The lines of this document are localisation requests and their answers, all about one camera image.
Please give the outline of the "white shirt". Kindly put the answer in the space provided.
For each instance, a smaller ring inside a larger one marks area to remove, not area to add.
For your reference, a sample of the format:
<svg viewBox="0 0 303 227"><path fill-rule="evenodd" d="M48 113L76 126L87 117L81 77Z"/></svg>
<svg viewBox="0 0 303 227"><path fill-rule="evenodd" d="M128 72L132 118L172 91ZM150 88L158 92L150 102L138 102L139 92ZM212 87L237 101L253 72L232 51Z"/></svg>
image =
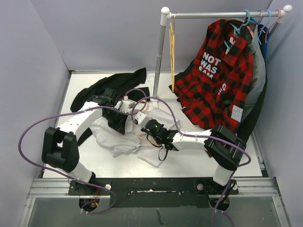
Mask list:
<svg viewBox="0 0 303 227"><path fill-rule="evenodd" d="M141 131L141 127L132 122L131 117L126 117L125 134L115 131L108 126L108 120L103 117L95 120L87 133L82 135L80 142L93 135L99 146L106 149L111 156L135 153L137 157L151 166L157 168L161 159L165 157L165 150L156 145L151 136Z"/></svg>

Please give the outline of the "black hanging garment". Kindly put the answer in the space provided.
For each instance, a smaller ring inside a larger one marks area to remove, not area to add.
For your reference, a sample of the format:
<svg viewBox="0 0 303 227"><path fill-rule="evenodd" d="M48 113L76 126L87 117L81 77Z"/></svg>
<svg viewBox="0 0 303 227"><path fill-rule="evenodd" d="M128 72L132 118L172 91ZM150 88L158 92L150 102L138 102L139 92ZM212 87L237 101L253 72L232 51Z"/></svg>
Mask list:
<svg viewBox="0 0 303 227"><path fill-rule="evenodd" d="M240 123L237 129L237 136L245 142L248 141L258 121L260 112L262 110L266 89L267 89L267 73L266 73L264 88L257 100L257 103L251 110L250 114L244 119L243 122Z"/></svg>

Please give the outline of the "yellow plastic hanger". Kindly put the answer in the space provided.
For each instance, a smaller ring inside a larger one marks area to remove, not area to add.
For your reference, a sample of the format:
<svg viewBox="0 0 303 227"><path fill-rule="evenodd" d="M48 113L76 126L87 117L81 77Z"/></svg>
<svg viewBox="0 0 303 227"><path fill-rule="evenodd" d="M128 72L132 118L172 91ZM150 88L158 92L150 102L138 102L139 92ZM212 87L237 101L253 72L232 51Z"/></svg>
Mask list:
<svg viewBox="0 0 303 227"><path fill-rule="evenodd" d="M169 44L170 44L170 66L171 66L171 91L174 92L175 86L175 21L169 25Z"/></svg>

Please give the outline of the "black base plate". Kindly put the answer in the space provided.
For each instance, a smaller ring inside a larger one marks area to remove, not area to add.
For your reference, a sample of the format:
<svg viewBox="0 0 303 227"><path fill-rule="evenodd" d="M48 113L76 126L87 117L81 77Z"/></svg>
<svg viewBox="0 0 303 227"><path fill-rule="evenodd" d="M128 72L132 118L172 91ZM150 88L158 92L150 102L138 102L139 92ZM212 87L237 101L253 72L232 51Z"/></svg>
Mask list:
<svg viewBox="0 0 303 227"><path fill-rule="evenodd" d="M95 178L96 188L71 181L68 195L79 196L79 205L93 211L103 198L114 208L177 208L215 206L215 196L223 196L220 207L229 206L228 197L239 193L237 182L221 186L211 177L181 178Z"/></svg>

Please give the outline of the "pink hanger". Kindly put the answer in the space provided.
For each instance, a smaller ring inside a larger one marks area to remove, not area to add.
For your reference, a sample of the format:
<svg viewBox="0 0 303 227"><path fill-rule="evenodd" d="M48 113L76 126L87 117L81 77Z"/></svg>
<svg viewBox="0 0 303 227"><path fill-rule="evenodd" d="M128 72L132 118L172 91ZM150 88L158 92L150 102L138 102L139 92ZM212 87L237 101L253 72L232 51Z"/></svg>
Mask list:
<svg viewBox="0 0 303 227"><path fill-rule="evenodd" d="M267 43L267 37L269 36L270 31L273 29L274 25L278 22L278 20L281 17L282 14L282 10L281 9L277 9L277 17L276 20L274 21L274 23L268 28L268 30L265 32L265 43Z"/></svg>

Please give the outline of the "beige plastic hanger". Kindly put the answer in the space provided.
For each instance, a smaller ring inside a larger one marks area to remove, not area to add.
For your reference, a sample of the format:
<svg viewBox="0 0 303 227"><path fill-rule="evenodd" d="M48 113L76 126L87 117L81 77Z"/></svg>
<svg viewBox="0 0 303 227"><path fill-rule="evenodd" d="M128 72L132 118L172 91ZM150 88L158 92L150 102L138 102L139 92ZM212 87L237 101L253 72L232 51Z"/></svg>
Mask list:
<svg viewBox="0 0 303 227"><path fill-rule="evenodd" d="M138 123L138 125L141 127L141 131L143 132L147 132L146 130L146 124L148 121L151 120L151 117L149 117L146 112L149 110L150 108L150 104L148 101L145 101L146 106L143 108L142 111L139 111L134 119L136 120L136 122Z"/></svg>

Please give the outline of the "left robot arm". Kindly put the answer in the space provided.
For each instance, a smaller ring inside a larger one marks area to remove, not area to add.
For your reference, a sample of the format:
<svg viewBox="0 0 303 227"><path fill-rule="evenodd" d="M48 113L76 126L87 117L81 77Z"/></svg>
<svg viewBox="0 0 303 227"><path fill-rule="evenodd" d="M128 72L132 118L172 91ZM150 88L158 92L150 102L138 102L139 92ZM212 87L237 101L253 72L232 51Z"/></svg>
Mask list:
<svg viewBox="0 0 303 227"><path fill-rule="evenodd" d="M95 175L80 162L78 140L101 117L107 119L112 129L124 134L127 113L133 104L111 88L106 88L100 96L92 95L73 117L45 131L42 162L80 180L79 188L85 194L92 194L97 186Z"/></svg>

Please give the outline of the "blue garment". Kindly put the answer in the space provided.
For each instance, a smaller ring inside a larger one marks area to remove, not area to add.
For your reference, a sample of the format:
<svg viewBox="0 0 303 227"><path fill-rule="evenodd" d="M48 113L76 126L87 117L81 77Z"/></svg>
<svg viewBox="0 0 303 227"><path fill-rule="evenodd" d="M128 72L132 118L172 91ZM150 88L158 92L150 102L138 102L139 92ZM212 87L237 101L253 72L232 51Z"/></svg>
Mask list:
<svg viewBox="0 0 303 227"><path fill-rule="evenodd" d="M256 21L254 18L250 18L252 22L253 28L257 28L258 31L258 44L264 59L267 58L267 50L268 50L268 43L270 39L270 35L267 34L268 28Z"/></svg>

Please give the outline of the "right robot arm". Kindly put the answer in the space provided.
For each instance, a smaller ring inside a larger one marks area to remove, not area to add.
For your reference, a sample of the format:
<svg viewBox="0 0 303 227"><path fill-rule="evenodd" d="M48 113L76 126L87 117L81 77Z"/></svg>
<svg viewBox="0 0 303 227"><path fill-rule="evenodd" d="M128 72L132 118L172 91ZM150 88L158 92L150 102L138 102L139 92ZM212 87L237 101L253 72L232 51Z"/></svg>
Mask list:
<svg viewBox="0 0 303 227"><path fill-rule="evenodd" d="M179 132L168 130L155 119L138 121L141 131L151 136L158 146L168 151L185 149L204 150L217 162L218 166L211 181L211 189L222 193L228 181L239 167L242 150L246 142L222 125L201 132Z"/></svg>

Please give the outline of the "grey garment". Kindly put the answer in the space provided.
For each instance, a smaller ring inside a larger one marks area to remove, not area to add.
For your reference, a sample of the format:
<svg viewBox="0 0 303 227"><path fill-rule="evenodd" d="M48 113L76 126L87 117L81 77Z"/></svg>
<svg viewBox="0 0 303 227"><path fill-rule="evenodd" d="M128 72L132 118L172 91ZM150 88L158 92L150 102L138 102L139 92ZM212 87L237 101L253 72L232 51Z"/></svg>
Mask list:
<svg viewBox="0 0 303 227"><path fill-rule="evenodd" d="M259 46L258 27L254 22L250 22L247 26L249 33L246 34L248 47L253 58L253 79L249 86L249 93L247 94L241 122L250 114L251 110L257 103L257 100L263 91L266 79L265 61Z"/></svg>

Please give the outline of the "red black plaid shirt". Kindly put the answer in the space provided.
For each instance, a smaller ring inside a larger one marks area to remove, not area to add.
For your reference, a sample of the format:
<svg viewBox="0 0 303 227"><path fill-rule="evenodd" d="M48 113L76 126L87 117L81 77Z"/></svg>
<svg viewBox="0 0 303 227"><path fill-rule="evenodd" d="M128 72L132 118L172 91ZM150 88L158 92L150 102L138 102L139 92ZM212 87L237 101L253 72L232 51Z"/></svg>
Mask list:
<svg viewBox="0 0 303 227"><path fill-rule="evenodd" d="M222 125L236 133L249 86L253 79L253 58L248 47L247 27L238 38L233 36L236 19L219 19L207 28L204 42L193 61L193 68L185 76L176 75L174 94L183 113L204 130ZM229 51L224 44L234 45Z"/></svg>

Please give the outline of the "teal hanger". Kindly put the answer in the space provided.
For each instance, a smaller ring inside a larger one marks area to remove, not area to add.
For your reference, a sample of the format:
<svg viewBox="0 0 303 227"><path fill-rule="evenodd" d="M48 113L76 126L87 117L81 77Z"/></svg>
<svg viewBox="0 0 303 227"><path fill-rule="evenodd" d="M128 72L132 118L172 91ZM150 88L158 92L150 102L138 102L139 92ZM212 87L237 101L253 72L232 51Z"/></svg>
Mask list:
<svg viewBox="0 0 303 227"><path fill-rule="evenodd" d="M238 38L238 36L239 36L239 34L240 34L240 32L241 32L241 29L242 29L243 27L247 26L247 25L249 24L249 22L250 22L250 18L251 18L250 11L249 11L248 9L245 9L244 12L246 12L246 14L247 14L247 20L244 21L244 22L242 23L242 25L240 25L239 27L237 27L237 26L234 25L233 23L230 23L230 25L233 27L233 36L234 36L235 38ZM229 42L230 42L230 44L228 44L226 41L224 41L224 44L225 44L225 46L226 46L226 48L227 48L227 51L229 51L229 50L231 49L231 47L234 45L234 40L233 40L232 37L231 37L231 39L230 39Z"/></svg>

